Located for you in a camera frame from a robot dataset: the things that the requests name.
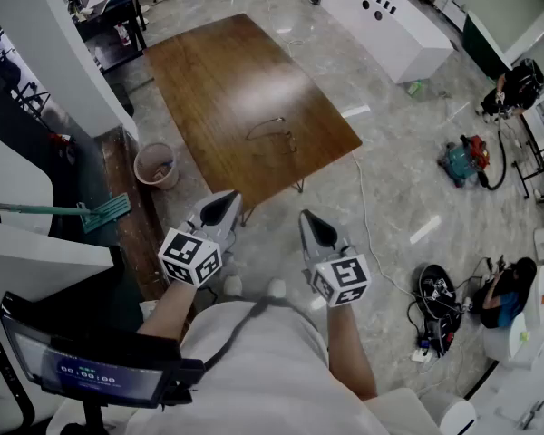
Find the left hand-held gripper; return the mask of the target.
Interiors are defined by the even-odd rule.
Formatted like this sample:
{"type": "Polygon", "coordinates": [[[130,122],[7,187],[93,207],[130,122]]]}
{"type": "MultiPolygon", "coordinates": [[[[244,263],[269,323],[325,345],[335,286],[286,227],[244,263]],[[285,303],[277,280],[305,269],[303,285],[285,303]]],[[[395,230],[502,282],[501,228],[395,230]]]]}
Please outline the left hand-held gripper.
{"type": "Polygon", "coordinates": [[[170,228],[158,258],[170,282],[202,287],[224,266],[235,242],[235,225],[243,207],[238,191],[220,191],[200,200],[188,222],[170,228]]]}

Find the eyeglasses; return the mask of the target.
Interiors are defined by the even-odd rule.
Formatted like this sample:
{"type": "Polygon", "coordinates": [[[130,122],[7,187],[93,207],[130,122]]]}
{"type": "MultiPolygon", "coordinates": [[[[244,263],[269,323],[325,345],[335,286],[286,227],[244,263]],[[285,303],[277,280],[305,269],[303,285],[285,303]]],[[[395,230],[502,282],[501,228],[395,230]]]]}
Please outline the eyeglasses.
{"type": "Polygon", "coordinates": [[[284,117],[276,117],[252,126],[246,133],[246,141],[255,140],[277,140],[285,146],[285,150],[280,151],[281,155],[293,154],[298,151],[296,137],[287,126],[287,120],[284,117]]]}

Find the person's right forearm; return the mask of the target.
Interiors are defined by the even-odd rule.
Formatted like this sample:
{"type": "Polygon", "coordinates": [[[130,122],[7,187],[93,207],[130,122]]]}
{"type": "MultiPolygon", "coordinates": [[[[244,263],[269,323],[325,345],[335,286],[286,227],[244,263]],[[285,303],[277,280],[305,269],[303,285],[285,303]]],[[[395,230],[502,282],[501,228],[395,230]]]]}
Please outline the person's right forearm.
{"type": "Polygon", "coordinates": [[[327,310],[329,370],[361,401],[377,396],[371,364],[364,352],[349,304],[327,310]]]}

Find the green flat mop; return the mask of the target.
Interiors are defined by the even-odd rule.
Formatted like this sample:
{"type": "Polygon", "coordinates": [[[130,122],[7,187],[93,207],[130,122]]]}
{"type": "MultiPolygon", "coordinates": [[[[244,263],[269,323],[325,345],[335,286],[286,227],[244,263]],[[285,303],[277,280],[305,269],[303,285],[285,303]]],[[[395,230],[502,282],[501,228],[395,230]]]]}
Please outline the green flat mop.
{"type": "Polygon", "coordinates": [[[21,214],[78,216],[82,221],[83,232],[89,234],[95,229],[128,214],[131,211],[131,202],[128,195],[123,193],[95,209],[87,208],[82,202],[79,202],[75,208],[0,203],[0,211],[21,214]]]}

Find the person's white shirt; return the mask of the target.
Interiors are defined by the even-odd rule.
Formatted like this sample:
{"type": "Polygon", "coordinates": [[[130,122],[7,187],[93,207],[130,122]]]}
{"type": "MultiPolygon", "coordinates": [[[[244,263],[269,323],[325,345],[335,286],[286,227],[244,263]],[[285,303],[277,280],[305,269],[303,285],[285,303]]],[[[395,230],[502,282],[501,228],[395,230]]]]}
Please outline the person's white shirt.
{"type": "Polygon", "coordinates": [[[192,390],[188,405],[138,410],[125,435],[441,435],[407,390],[368,403],[328,368],[301,314],[268,307],[192,390]]]}

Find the teal and red vacuum cleaner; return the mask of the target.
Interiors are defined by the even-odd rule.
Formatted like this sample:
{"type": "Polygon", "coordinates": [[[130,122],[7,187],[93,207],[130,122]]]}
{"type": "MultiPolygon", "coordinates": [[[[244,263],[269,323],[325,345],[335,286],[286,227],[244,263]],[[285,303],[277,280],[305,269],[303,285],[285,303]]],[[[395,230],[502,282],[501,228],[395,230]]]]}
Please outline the teal and red vacuum cleaner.
{"type": "Polygon", "coordinates": [[[473,176],[484,188],[489,187],[485,169],[490,164],[490,154],[486,142],[480,136],[460,136],[459,143],[446,144],[444,154],[437,160],[456,188],[463,188],[473,176]]]}

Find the red handheld tool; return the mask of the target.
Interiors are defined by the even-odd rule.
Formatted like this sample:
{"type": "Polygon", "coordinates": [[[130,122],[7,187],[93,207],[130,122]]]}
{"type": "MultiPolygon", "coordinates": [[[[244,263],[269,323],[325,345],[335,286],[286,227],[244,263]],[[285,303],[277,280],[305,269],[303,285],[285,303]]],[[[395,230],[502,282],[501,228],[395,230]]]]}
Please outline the red handheld tool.
{"type": "Polygon", "coordinates": [[[51,132],[49,141],[58,150],[59,155],[74,155],[76,140],[72,135],[51,132]]]}

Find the dark desk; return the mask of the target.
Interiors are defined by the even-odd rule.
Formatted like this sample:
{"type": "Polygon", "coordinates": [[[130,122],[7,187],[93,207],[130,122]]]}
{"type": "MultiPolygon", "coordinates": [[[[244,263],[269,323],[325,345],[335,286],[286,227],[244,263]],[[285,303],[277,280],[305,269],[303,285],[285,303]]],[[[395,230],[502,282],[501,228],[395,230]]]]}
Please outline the dark desk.
{"type": "Polygon", "coordinates": [[[73,23],[103,74],[143,55],[145,19],[139,0],[64,0],[73,23]],[[131,38],[123,46],[114,26],[123,24],[131,38]]]}

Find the white rounded machine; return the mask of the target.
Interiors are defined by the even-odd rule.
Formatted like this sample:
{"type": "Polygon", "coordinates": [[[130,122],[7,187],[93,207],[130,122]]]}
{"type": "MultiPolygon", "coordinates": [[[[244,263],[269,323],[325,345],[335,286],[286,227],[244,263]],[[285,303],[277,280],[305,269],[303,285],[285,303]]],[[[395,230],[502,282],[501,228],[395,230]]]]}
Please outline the white rounded machine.
{"type": "MultiPolygon", "coordinates": [[[[0,141],[0,203],[54,205],[53,183],[0,141]]],[[[114,267],[108,247],[51,237],[51,214],[0,211],[0,302],[9,291],[40,300],[114,267]]]]}

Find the white counter with holes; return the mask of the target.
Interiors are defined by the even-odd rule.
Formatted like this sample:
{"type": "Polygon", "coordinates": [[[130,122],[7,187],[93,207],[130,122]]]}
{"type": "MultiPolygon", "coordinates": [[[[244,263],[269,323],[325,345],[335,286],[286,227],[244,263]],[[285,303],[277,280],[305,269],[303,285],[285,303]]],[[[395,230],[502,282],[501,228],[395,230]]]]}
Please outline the white counter with holes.
{"type": "Polygon", "coordinates": [[[321,0],[321,6],[395,83],[430,78],[453,52],[450,39],[408,0],[321,0]]]}

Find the white cylindrical bin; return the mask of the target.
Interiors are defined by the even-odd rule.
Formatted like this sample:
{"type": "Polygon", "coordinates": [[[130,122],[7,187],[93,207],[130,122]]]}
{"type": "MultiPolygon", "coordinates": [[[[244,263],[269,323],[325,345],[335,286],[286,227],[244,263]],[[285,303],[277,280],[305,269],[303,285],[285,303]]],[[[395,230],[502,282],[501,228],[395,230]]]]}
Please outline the white cylindrical bin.
{"type": "Polygon", "coordinates": [[[477,420],[473,405],[448,392],[437,392],[434,420],[442,435],[467,435],[477,420]]]}

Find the white curved partition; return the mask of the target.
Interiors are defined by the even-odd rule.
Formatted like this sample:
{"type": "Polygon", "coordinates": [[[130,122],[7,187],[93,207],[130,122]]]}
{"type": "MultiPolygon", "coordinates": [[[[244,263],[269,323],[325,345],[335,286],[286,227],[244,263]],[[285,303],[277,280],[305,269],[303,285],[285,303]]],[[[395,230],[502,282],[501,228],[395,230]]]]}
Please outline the white curved partition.
{"type": "Polygon", "coordinates": [[[0,0],[0,25],[54,101],[91,137],[137,126],[97,68],[63,0],[0,0]]]}

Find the white plain counter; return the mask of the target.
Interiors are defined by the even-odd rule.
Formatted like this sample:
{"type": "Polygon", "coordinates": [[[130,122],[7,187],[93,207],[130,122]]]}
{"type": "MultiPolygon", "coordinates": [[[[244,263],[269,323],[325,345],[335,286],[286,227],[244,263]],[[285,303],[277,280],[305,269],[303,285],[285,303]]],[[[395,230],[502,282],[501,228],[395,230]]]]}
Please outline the white plain counter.
{"type": "Polygon", "coordinates": [[[544,400],[544,367],[532,370],[498,366],[471,397],[477,421],[471,435],[544,435],[544,406],[529,430],[517,428],[520,418],[544,400]]]}

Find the dark green partition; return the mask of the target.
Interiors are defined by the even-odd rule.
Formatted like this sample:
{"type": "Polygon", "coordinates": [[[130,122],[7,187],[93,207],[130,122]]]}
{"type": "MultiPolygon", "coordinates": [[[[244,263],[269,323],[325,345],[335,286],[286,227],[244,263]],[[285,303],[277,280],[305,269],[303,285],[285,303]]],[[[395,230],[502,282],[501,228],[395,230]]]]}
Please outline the dark green partition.
{"type": "Polygon", "coordinates": [[[512,69],[485,25],[471,11],[467,12],[463,26],[462,46],[484,74],[494,81],[512,69]]]}

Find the small grey metal tool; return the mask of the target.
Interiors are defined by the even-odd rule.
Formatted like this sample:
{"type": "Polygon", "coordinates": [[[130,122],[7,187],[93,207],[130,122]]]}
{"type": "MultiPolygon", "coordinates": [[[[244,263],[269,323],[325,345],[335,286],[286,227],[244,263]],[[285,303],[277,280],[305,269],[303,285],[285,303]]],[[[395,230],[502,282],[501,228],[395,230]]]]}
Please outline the small grey metal tool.
{"type": "Polygon", "coordinates": [[[520,418],[517,428],[519,430],[529,430],[534,420],[536,420],[544,406],[544,400],[536,401],[530,409],[520,418]]]}

